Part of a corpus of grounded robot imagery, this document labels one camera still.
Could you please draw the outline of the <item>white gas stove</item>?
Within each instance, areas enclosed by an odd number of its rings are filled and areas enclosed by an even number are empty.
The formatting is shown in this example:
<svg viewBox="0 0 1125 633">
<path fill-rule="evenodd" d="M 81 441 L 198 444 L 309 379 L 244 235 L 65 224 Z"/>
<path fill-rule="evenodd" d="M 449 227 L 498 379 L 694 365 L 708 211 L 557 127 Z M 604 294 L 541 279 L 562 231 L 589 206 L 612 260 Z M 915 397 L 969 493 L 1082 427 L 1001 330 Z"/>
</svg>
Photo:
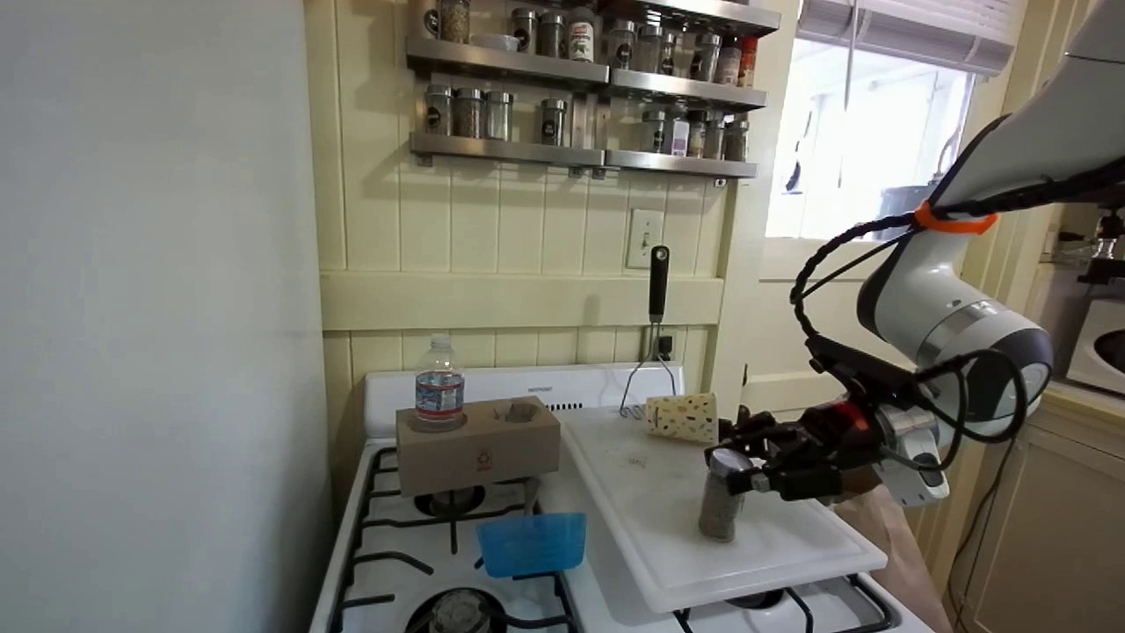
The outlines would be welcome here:
<svg viewBox="0 0 1125 633">
<path fill-rule="evenodd" d="M 819 501 L 749 494 L 730 543 L 698 530 L 703 450 L 644 432 L 648 367 L 470 369 L 470 401 L 536 396 L 562 424 L 539 483 L 410 496 L 394 422 L 410 372 L 364 379 L 367 441 L 309 633 L 932 633 L 872 572 L 888 558 Z M 477 530 L 580 513 L 580 566 L 493 578 Z"/>
</svg>

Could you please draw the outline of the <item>clear water bottle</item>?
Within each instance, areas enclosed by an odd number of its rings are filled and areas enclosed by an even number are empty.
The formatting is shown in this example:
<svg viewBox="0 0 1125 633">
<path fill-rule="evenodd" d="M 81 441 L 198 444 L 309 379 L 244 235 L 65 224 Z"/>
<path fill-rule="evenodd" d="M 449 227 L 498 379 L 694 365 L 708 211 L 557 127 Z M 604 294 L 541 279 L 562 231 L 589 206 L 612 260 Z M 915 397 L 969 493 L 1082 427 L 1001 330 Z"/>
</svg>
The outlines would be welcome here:
<svg viewBox="0 0 1125 633">
<path fill-rule="evenodd" d="M 415 421 L 423 433 L 446 433 L 465 424 L 465 374 L 454 363 L 453 341 L 433 335 L 418 360 L 414 381 Z"/>
</svg>

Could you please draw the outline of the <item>blue plastic container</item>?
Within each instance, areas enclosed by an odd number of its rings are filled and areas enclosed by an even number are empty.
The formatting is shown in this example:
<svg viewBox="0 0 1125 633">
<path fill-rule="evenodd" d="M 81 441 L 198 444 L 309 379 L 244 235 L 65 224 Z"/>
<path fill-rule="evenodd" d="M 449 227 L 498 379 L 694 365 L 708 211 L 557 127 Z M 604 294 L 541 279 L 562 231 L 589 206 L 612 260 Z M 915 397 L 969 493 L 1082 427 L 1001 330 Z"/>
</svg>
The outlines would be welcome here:
<svg viewBox="0 0 1125 633">
<path fill-rule="evenodd" d="M 523 514 L 475 530 L 483 568 L 494 579 L 572 570 L 584 561 L 586 534 L 586 513 Z"/>
</svg>

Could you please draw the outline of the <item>cream kitchen cabinet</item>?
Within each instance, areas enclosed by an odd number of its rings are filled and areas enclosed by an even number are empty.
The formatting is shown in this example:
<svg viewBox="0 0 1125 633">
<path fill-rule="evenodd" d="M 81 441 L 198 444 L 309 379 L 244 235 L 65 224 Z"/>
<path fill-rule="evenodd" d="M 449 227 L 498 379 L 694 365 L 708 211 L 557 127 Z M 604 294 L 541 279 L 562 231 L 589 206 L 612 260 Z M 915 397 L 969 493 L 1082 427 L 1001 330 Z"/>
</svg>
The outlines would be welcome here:
<svg viewBox="0 0 1125 633">
<path fill-rule="evenodd" d="M 1044 394 L 946 594 L 956 633 L 1125 633 L 1125 397 Z"/>
</svg>

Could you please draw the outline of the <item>brown paper bag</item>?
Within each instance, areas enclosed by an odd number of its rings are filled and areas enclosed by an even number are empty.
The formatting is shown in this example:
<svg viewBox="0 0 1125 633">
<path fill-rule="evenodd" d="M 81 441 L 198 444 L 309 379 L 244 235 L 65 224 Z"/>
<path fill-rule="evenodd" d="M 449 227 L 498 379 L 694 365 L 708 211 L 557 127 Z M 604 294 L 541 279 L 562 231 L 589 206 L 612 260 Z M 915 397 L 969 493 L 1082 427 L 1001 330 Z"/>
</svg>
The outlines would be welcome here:
<svg viewBox="0 0 1125 633">
<path fill-rule="evenodd" d="M 954 633 L 911 525 L 904 518 L 903 506 L 880 478 L 872 471 L 849 473 L 845 477 L 842 500 L 832 505 L 832 512 L 888 558 L 886 566 L 872 573 L 873 579 L 928 629 Z"/>
</svg>

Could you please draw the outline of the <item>yellow dotted sponge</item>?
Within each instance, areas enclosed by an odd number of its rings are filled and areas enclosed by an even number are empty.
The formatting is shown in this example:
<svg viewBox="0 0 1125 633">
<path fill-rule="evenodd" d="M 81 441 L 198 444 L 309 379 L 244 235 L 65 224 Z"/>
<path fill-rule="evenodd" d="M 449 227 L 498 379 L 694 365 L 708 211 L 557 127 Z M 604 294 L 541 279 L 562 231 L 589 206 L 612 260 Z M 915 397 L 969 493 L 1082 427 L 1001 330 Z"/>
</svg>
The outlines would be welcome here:
<svg viewBox="0 0 1125 633">
<path fill-rule="evenodd" d="M 652 436 L 706 446 L 719 441 L 716 394 L 651 397 L 646 403 L 646 419 Z"/>
</svg>

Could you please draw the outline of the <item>white window blind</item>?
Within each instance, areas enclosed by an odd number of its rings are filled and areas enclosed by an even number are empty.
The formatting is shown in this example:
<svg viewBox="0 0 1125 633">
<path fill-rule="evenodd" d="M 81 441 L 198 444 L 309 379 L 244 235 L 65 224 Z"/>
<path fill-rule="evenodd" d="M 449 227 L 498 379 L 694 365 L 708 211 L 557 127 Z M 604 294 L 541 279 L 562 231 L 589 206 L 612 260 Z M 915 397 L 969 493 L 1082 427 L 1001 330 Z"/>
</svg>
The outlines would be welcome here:
<svg viewBox="0 0 1125 633">
<path fill-rule="evenodd" d="M 800 39 L 999 76 L 1027 0 L 801 0 Z"/>
</svg>

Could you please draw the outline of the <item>black stove grate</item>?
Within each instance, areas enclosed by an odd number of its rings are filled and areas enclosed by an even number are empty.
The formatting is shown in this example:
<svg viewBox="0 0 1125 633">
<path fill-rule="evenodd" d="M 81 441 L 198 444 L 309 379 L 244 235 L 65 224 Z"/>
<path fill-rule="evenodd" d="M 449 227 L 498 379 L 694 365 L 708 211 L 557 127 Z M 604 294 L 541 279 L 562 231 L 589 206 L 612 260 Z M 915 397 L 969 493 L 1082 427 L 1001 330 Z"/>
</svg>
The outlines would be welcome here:
<svg viewBox="0 0 1125 633">
<path fill-rule="evenodd" d="M 896 609 L 857 575 L 790 586 L 775 608 L 746 611 L 723 602 L 680 609 L 684 633 L 882 633 L 900 623 Z"/>
<path fill-rule="evenodd" d="M 396 447 L 366 445 L 309 633 L 404 633 L 422 602 L 458 586 L 497 598 L 507 633 L 582 633 L 561 573 L 487 576 L 475 530 L 538 506 L 521 478 L 483 488 L 482 507 L 461 519 L 429 517 L 399 491 Z"/>
</svg>

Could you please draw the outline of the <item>light switch plate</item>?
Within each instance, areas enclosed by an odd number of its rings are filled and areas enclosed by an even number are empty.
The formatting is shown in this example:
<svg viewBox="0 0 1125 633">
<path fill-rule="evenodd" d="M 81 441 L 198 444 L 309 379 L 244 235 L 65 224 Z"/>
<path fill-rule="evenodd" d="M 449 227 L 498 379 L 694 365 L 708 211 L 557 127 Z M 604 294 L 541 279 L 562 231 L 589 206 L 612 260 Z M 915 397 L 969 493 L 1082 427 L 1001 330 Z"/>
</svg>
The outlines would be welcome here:
<svg viewBox="0 0 1125 633">
<path fill-rule="evenodd" d="M 627 233 L 624 266 L 647 270 L 651 265 L 652 248 L 663 243 L 664 212 L 657 209 L 632 208 Z"/>
</svg>

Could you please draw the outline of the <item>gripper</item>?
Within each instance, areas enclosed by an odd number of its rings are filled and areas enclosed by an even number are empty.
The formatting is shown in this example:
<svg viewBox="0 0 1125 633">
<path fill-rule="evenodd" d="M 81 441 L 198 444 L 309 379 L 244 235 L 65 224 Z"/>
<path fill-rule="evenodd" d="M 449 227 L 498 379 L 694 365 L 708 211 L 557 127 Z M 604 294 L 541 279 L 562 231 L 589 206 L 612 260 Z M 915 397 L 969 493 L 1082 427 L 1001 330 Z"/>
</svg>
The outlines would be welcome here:
<svg viewBox="0 0 1125 633">
<path fill-rule="evenodd" d="M 788 471 L 752 468 L 727 474 L 730 494 L 777 492 L 784 501 L 828 499 L 844 492 L 840 472 L 880 461 L 882 428 L 873 412 L 853 400 L 811 406 L 793 422 L 740 405 L 735 421 L 719 419 L 716 446 L 742 454 L 788 453 Z"/>
</svg>

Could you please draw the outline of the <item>metal spice rack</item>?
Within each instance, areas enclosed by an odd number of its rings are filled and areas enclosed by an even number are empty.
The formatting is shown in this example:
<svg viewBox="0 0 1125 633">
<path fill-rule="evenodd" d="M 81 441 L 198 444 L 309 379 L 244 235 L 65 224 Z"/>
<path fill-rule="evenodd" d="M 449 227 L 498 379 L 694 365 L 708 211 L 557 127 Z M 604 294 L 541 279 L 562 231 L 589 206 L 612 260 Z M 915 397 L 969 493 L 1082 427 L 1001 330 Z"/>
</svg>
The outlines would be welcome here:
<svg viewBox="0 0 1125 633">
<path fill-rule="evenodd" d="M 730 0 L 598 0 L 598 10 L 610 18 L 662 25 L 673 33 L 711 31 L 739 39 L 762 39 L 777 31 L 782 22 L 782 16 L 770 11 L 759 0 L 748 4 Z M 611 69 L 608 96 L 724 114 L 758 111 L 767 101 L 766 92 L 754 88 L 703 83 L 690 76 L 665 76 L 638 69 Z M 754 162 L 658 155 L 639 150 L 604 151 L 604 168 L 711 178 L 716 186 L 757 177 Z"/>
<path fill-rule="evenodd" d="M 588 62 L 551 58 L 506 49 L 474 47 L 453 40 L 433 40 L 412 33 L 405 39 L 407 67 L 428 83 L 432 75 L 472 76 L 490 83 L 538 85 L 548 90 L 567 90 L 570 93 L 592 94 L 610 84 L 610 69 Z M 504 150 L 500 153 L 470 151 L 452 152 L 454 144 L 466 148 L 466 141 L 453 139 L 432 143 L 425 141 L 422 150 L 410 148 L 418 168 L 432 168 L 435 156 L 469 157 L 500 161 L 511 159 L 515 164 L 533 164 L 547 159 L 547 165 L 566 168 L 573 178 L 583 175 L 606 179 L 606 153 L 602 150 L 568 148 Z"/>
</svg>

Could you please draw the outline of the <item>white plastic tray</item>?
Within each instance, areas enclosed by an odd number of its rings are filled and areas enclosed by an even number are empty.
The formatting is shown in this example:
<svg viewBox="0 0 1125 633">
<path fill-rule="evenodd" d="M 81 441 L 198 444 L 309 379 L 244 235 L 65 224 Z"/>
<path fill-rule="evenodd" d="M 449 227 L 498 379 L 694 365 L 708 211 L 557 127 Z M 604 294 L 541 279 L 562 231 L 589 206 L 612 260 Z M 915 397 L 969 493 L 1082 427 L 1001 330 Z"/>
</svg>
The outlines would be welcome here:
<svg viewBox="0 0 1125 633">
<path fill-rule="evenodd" d="M 885 554 L 820 501 L 748 492 L 730 543 L 698 528 L 703 450 L 655 438 L 612 406 L 560 412 L 562 444 L 652 611 L 884 568 Z"/>
</svg>

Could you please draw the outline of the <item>cardboard cup carrier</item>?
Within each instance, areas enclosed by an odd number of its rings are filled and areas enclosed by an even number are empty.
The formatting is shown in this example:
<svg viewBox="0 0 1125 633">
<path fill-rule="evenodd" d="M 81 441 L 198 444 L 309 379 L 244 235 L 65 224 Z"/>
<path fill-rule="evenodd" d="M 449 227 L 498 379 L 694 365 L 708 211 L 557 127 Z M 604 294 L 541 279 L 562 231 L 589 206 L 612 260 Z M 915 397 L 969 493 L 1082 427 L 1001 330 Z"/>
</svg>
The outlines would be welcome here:
<svg viewBox="0 0 1125 633">
<path fill-rule="evenodd" d="M 562 425 L 536 396 L 465 404 L 457 427 L 396 414 L 399 491 L 407 497 L 558 470 Z"/>
</svg>

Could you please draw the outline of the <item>glass spice jar silver lid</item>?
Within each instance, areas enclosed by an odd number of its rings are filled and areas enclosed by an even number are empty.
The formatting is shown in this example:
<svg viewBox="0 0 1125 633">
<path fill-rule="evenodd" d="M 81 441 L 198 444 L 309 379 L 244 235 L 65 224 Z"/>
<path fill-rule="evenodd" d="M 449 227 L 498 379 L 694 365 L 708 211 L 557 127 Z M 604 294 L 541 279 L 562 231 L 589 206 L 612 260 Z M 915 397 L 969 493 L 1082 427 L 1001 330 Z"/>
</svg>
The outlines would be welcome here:
<svg viewBox="0 0 1125 633">
<path fill-rule="evenodd" d="M 731 543 L 736 535 L 736 521 L 742 512 L 744 494 L 730 492 L 727 478 L 748 471 L 752 460 L 730 447 L 717 447 L 706 458 L 706 465 L 698 530 L 711 541 Z"/>
</svg>

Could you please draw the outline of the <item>window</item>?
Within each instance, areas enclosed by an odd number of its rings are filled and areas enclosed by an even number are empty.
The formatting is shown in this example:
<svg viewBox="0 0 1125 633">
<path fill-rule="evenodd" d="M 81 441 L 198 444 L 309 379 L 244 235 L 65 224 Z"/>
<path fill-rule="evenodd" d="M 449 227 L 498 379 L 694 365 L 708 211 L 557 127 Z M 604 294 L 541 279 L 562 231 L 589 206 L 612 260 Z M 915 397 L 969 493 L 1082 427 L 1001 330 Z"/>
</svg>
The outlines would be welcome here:
<svg viewBox="0 0 1125 633">
<path fill-rule="evenodd" d="M 799 39 L 793 45 L 771 239 L 829 239 L 932 191 L 958 150 L 976 78 L 960 69 Z"/>
</svg>

